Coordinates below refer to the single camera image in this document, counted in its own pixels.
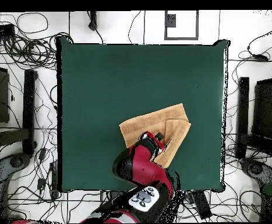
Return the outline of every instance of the gray button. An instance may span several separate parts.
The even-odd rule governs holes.
[[[144,201],[146,203],[151,202],[151,197],[145,192],[145,191],[139,191],[137,193],[137,198],[141,201]]]

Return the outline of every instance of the white floor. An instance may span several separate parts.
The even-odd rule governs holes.
[[[98,31],[103,38],[104,43],[122,43],[129,44],[129,38],[134,44],[213,44],[218,39],[227,39],[231,41],[228,53],[228,93],[236,90],[236,83],[232,80],[231,74],[240,62],[238,54],[241,51],[245,51],[250,41],[254,38],[265,34],[272,30],[272,11],[258,11],[258,10],[201,10],[199,11],[199,39],[196,41],[186,41],[186,40],[164,40],[164,18],[165,12],[163,11],[141,11],[138,17],[133,22],[133,26],[130,30],[130,25],[133,18],[139,13],[137,11],[127,11],[127,12],[98,12]],[[17,19],[22,13],[0,13],[0,21],[11,22],[15,24],[13,16]],[[88,28],[89,17],[87,12],[42,12],[42,14],[48,19],[48,28],[45,31],[34,34],[27,34],[31,39],[47,37],[59,32],[70,32],[71,37],[75,43],[101,43],[101,39],[98,34],[91,31]],[[144,30],[144,15],[145,15],[145,37],[143,38]],[[178,15],[186,15],[186,13],[178,12]],[[19,27],[25,32],[37,32],[39,30],[46,28],[46,21],[41,15],[24,15],[19,19]],[[256,40],[251,45],[251,51],[255,54],[262,53],[268,48],[272,47],[272,35],[263,37]],[[272,59],[272,49],[268,50]],[[243,52],[241,57],[248,57],[248,52]],[[0,67],[9,70],[10,84],[14,87],[10,87],[12,93],[15,97],[15,101],[9,102],[11,109],[15,112],[19,123],[22,124],[22,110],[23,110],[23,94],[20,91],[20,87],[23,87],[24,71],[21,70],[17,65],[10,64],[6,65],[5,59],[8,62],[12,62],[8,55],[0,54]],[[44,140],[46,142],[48,136],[52,143],[56,144],[56,111],[53,108],[53,104],[48,97],[48,93],[53,86],[56,85],[56,73],[49,69],[36,69],[39,74],[39,80],[36,81],[36,107],[42,106],[36,111],[36,123],[35,128],[35,140],[38,142],[38,147],[36,151],[39,150]],[[238,77],[247,76],[250,78],[250,99],[254,99],[254,87],[257,81],[262,79],[272,78],[272,62],[252,62],[247,61],[237,69]],[[234,79],[237,81],[236,73],[233,74]],[[52,98],[56,101],[56,89],[52,91]],[[236,106],[237,104],[237,92],[233,93],[228,97],[227,108]],[[250,102],[250,118],[249,127],[252,126],[252,113],[253,113],[253,101]],[[228,114],[235,115],[227,119],[227,129],[226,133],[234,134],[236,132],[236,107],[230,109]],[[8,124],[0,124],[0,131],[10,130],[10,128],[17,128],[17,122],[12,113],[10,113],[10,121]],[[232,144],[230,139],[227,139],[226,146]],[[47,142],[46,148],[53,148],[54,145]],[[0,153],[0,158],[15,153],[21,152],[21,143],[14,143],[13,145],[5,148]],[[57,150],[52,149],[52,153],[48,159],[41,165],[41,170],[44,175],[47,174],[49,163],[56,160]],[[225,182],[226,190],[222,193],[206,192],[207,198],[211,205],[211,211],[216,215],[227,215],[226,219],[217,216],[211,217],[213,222],[217,220],[219,222],[224,221],[235,221],[235,222],[246,222],[246,219],[242,216],[241,210],[239,209],[239,202],[236,200],[236,194],[239,196],[242,192],[246,190],[259,191],[257,182],[244,175],[242,171],[236,169],[237,162],[233,162],[226,165],[225,168]],[[9,186],[9,194],[13,194],[20,186],[29,186],[33,192],[38,194],[37,191],[37,179],[41,176],[40,172],[36,175],[34,171],[34,159],[32,159],[28,168],[13,175],[13,179],[20,176],[25,176],[23,178],[11,181]],[[63,194],[60,201],[56,202],[56,207],[52,208],[50,212],[47,212],[53,204],[42,202],[37,203],[37,197],[33,195],[28,190],[23,188],[17,191],[18,194],[12,196],[9,200],[10,208],[16,208],[18,211],[22,211],[27,215],[29,219],[38,220],[45,213],[46,218],[54,209],[54,213],[50,215],[47,219],[49,221],[66,222],[67,210],[70,211],[76,207],[80,200],[83,198],[83,202],[71,212],[70,223],[78,223],[86,218],[91,211],[93,211],[100,204],[99,191],[73,191],[68,193],[68,195]],[[86,195],[87,193],[98,194],[98,195]],[[50,199],[48,193],[48,187],[44,191],[42,197]],[[242,201],[247,205],[255,205],[258,210],[260,210],[261,199],[256,194],[246,193],[242,197]],[[248,211],[244,208],[245,216],[251,222],[257,222],[259,217],[251,209]],[[191,213],[183,207],[180,207],[183,219],[179,222],[204,222],[201,221],[195,209],[189,208]]]

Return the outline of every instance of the floor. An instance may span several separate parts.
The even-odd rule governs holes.
[[[134,43],[134,44],[213,44],[218,39],[231,41],[228,51],[228,105],[227,105],[227,141],[226,147],[230,149],[234,144],[236,133],[236,104],[237,91],[236,82],[238,77],[250,77],[249,98],[254,98],[254,86],[257,81],[272,78],[272,62],[246,61],[237,69],[241,59],[238,54],[245,51],[249,42],[254,38],[272,30],[272,11],[270,10],[201,10],[199,11],[199,39],[198,40],[164,40],[164,10],[160,11],[127,11],[127,12],[98,12],[98,32],[101,34],[104,43]],[[59,32],[66,32],[71,35],[75,43],[101,43],[100,36],[91,31],[87,26],[89,17],[87,12],[41,12],[21,15],[23,13],[0,13],[0,23],[11,22],[15,24],[20,16],[17,25],[30,39],[48,37]],[[272,35],[256,40],[251,45],[251,51],[255,54],[262,53],[272,47]],[[268,50],[272,60],[272,49]],[[248,52],[242,52],[241,58],[247,58]],[[22,124],[23,110],[23,88],[24,72],[21,68],[30,68],[32,65],[24,66],[12,63],[12,59],[4,54],[4,49],[0,51],[0,67],[9,70],[10,89],[15,98],[9,105],[14,111],[20,125]],[[56,160],[56,111],[54,103],[50,100],[51,89],[56,85],[56,72],[53,69],[37,68],[39,79],[36,80],[36,121],[35,139],[38,143],[36,151],[45,145],[51,152],[40,166],[45,177],[49,168],[49,163]],[[56,101],[56,88],[52,91],[52,100]],[[250,101],[249,129],[252,126],[253,101]],[[17,122],[13,114],[10,113],[8,124],[0,123],[0,132],[10,129],[17,129]],[[21,152],[21,143],[14,143],[0,153],[0,158],[15,152]],[[180,206],[177,222],[246,222],[246,218],[251,222],[257,222],[259,216],[261,199],[258,195],[247,192],[242,196],[243,212],[239,207],[237,198],[247,190],[259,192],[257,182],[244,175],[240,170],[238,162],[234,161],[231,151],[230,156],[226,156],[229,164],[225,167],[224,181],[226,190],[222,193],[206,191],[211,211],[216,214],[210,220],[201,220],[194,205],[187,205],[187,208]],[[271,165],[271,159],[263,159]],[[41,172],[35,171],[36,163],[31,160],[28,168],[15,173],[9,186],[9,208],[26,214],[28,219],[46,219],[59,223],[79,223],[96,209],[101,200],[105,199],[105,193],[99,191],[72,191],[62,194],[55,205],[40,201],[37,197],[37,179],[41,177]],[[49,199],[48,187],[42,192],[42,198]]]

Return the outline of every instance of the green table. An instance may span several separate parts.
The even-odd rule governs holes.
[[[62,191],[131,189],[112,173],[114,159],[125,149],[118,125],[178,103],[192,125],[169,168],[178,172],[182,190],[220,190],[227,47],[226,40],[207,46],[160,46],[71,44],[61,38]]]

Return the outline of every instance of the orange towel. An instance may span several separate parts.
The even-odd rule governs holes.
[[[127,148],[136,143],[145,131],[150,131],[153,135],[162,133],[164,139],[161,142],[166,148],[154,162],[167,168],[188,133],[190,123],[181,103],[131,118],[121,123],[119,127]]]

